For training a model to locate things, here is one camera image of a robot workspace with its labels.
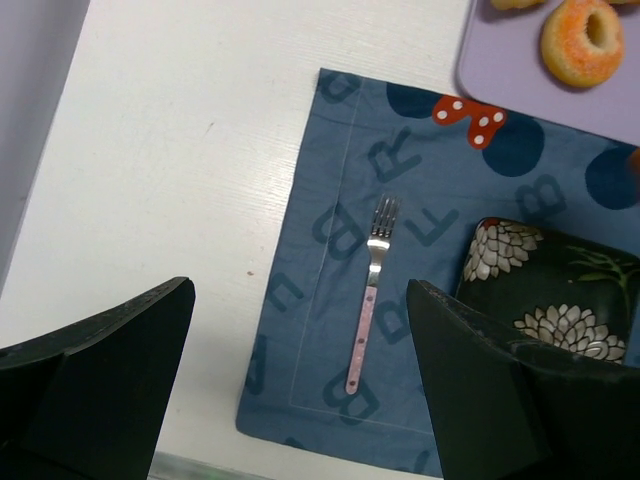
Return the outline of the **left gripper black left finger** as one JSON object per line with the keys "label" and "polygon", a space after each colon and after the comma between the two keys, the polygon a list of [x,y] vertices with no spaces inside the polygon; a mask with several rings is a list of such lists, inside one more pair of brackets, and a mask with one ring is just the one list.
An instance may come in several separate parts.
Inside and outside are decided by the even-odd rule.
{"label": "left gripper black left finger", "polygon": [[3,348],[2,478],[146,478],[194,304],[176,277]]}

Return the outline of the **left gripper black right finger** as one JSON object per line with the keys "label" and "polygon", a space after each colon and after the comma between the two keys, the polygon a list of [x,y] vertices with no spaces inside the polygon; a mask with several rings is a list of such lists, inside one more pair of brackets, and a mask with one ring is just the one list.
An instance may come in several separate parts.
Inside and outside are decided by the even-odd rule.
{"label": "left gripper black right finger", "polygon": [[639,372],[526,336],[412,280],[408,315],[447,479],[635,479]]}

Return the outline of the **golden bread slice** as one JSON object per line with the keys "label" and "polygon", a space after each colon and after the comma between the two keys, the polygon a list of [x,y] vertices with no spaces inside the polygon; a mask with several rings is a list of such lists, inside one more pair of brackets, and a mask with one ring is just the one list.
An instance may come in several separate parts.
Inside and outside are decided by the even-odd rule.
{"label": "golden bread slice", "polygon": [[521,10],[545,3],[545,0],[490,0],[490,4],[497,10]]}

